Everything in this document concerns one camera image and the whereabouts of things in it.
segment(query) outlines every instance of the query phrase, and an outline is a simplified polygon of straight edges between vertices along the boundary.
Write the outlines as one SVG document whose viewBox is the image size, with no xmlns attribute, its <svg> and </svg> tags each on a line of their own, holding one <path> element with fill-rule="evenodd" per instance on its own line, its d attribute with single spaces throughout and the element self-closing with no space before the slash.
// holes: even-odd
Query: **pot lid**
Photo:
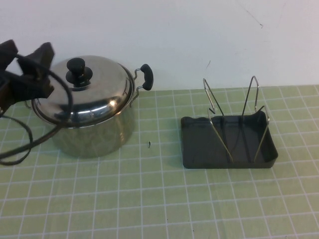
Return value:
<svg viewBox="0 0 319 239">
<path fill-rule="evenodd" d="M 104 121 L 119 112 L 128 102 L 134 80 L 126 68 L 99 56 L 67 59 L 51 69 L 69 86 L 73 112 L 68 126 L 86 126 Z M 47 99 L 37 99 L 37 113 L 51 123 L 65 116 L 68 100 L 59 83 L 51 79 L 54 91 Z"/>
</svg>

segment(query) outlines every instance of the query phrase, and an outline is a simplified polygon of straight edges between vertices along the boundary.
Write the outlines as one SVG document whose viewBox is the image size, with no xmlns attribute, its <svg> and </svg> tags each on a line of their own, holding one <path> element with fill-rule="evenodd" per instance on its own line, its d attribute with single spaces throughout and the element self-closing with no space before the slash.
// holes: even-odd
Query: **stainless steel pot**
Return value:
<svg viewBox="0 0 319 239">
<path fill-rule="evenodd" d="M 145 82 L 136 88 L 137 72 L 144 73 Z M 153 86 L 151 68 L 144 64 L 135 76 L 121 64 L 99 56 L 80 56 L 60 62 L 52 68 L 66 80 L 74 100 L 73 112 L 65 128 L 53 142 L 66 154 L 75 157 L 99 157 L 120 148 L 132 135 L 135 125 L 133 101 L 139 89 Z M 63 117 L 67 98 L 61 86 L 48 99 L 32 101 L 32 109 L 52 129 Z"/>
</svg>

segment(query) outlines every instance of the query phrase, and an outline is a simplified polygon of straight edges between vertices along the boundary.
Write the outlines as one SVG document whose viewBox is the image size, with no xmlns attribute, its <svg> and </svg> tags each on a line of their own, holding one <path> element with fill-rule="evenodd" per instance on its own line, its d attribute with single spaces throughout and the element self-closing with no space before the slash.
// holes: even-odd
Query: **pot handle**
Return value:
<svg viewBox="0 0 319 239">
<path fill-rule="evenodd" d="M 145 82 L 141 85 L 138 86 L 136 88 L 136 95 L 134 96 L 134 98 L 131 100 L 130 102 L 130 107 L 132 107 L 132 103 L 133 101 L 140 95 L 139 93 L 139 89 L 144 89 L 146 91 L 150 91 L 153 87 L 153 82 L 154 82 L 154 76 L 153 76 L 153 71 L 150 68 L 150 66 L 148 64 L 144 64 L 143 66 L 141 66 L 141 68 L 138 68 L 135 70 L 135 77 L 134 80 L 138 77 L 137 72 L 138 71 L 142 71 L 144 73 L 144 80 Z"/>
</svg>

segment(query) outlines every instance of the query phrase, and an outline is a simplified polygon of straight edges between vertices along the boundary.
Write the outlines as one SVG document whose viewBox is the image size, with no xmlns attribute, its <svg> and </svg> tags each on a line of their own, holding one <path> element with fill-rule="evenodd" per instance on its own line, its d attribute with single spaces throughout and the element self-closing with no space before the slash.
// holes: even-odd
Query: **black handle grip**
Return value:
<svg viewBox="0 0 319 239">
<path fill-rule="evenodd" d="M 141 71 L 144 73 L 144 84 L 143 89 L 146 91 L 150 91 L 153 87 L 154 77 L 153 77 L 153 71 L 150 68 L 148 64 L 144 64 L 141 66 Z"/>
</svg>

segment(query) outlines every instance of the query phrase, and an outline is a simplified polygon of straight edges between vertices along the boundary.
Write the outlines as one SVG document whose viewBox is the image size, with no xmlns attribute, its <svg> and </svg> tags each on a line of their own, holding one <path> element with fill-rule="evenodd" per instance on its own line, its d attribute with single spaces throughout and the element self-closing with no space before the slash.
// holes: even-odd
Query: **wire handle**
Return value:
<svg viewBox="0 0 319 239">
<path fill-rule="evenodd" d="M 266 132 L 267 132 L 267 130 L 268 130 L 268 128 L 269 128 L 269 121 L 270 121 L 270 119 L 269 119 L 269 116 L 268 116 L 268 111 L 267 111 L 266 106 L 261 106 L 261 108 L 260 108 L 258 111 L 261 111 L 263 108 L 265 109 L 267 126 L 266 126 L 266 128 L 265 128 L 265 131 L 264 131 L 264 133 L 263 133 L 263 136 L 261 137 L 261 140 L 260 140 L 260 143 L 259 143 L 259 145 L 258 145 L 258 148 L 257 148 L 257 151 L 256 151 L 256 154 L 255 154 L 255 157 L 254 157 L 254 161 L 253 161 L 253 162 L 256 161 L 257 155 L 258 155 L 258 153 L 259 153 L 259 151 L 260 151 L 260 147 L 261 147 L 261 145 L 262 145 L 262 143 L 263 143 L 263 141 L 264 141 Z"/>
<path fill-rule="evenodd" d="M 213 121 L 211 120 L 211 117 L 210 117 L 209 112 L 211 112 L 210 108 L 207 109 L 207 114 L 208 114 L 209 122 L 210 122 L 210 124 L 211 124 L 213 130 L 214 130 L 215 133 L 217 134 L 217 136 L 218 136 L 220 142 L 223 144 L 224 148 L 226 149 L 226 151 L 227 151 L 227 153 L 228 153 L 228 155 L 229 155 L 229 157 L 230 157 L 230 161 L 231 161 L 231 162 L 234 162 L 233 156 L 231 156 L 231 153 L 229 152 L 229 150 L 228 150 L 226 144 L 224 143 L 223 139 L 220 137 L 220 135 L 219 135 L 217 129 L 215 128 L 215 126 L 214 126 L 214 124 L 213 124 Z"/>
<path fill-rule="evenodd" d="M 257 84 L 257 91 L 256 91 L 256 98 L 255 98 L 255 112 L 257 110 L 257 99 L 258 99 L 258 91 L 259 91 L 259 83 L 257 81 L 257 78 L 256 76 L 253 76 L 250 80 L 250 84 L 249 84 L 249 88 L 248 88 L 248 92 L 247 92 L 247 96 L 246 96 L 246 100 L 245 100 L 245 104 L 244 104 L 244 109 L 243 109 L 243 113 L 241 114 L 241 117 L 244 116 L 244 112 L 245 112 L 245 109 L 246 109 L 246 105 L 247 105 L 247 101 L 248 101 L 248 96 L 249 96 L 249 92 L 250 92 L 250 88 L 251 88 L 251 84 L 253 83 L 253 80 L 256 81 L 256 84 Z"/>
<path fill-rule="evenodd" d="M 213 114 L 216 114 L 216 112 L 215 112 L 215 106 L 214 106 L 213 101 L 211 100 L 211 98 L 210 98 L 210 96 L 209 96 L 209 93 L 208 93 L 207 89 L 209 89 L 211 95 L 213 96 L 213 98 L 214 98 L 214 100 L 215 100 L 215 102 L 216 102 L 216 104 L 217 104 L 217 107 L 219 108 L 219 110 L 220 110 L 220 112 L 221 112 L 221 114 L 223 115 L 223 118 L 224 118 L 224 113 L 223 113 L 223 111 L 221 110 L 221 108 L 220 108 L 220 106 L 219 106 L 219 103 L 218 103 L 217 99 L 215 98 L 213 92 L 211 91 L 211 89 L 210 89 L 210 87 L 209 87 L 209 84 L 207 83 L 207 81 L 206 81 L 205 78 L 203 78 L 203 83 L 204 83 L 205 92 L 206 92 L 206 94 L 207 94 L 207 97 L 208 97 L 208 99 L 209 99 L 210 105 L 211 105 L 211 107 L 212 107 L 212 109 L 209 108 L 209 110 L 210 110 Z"/>
</svg>

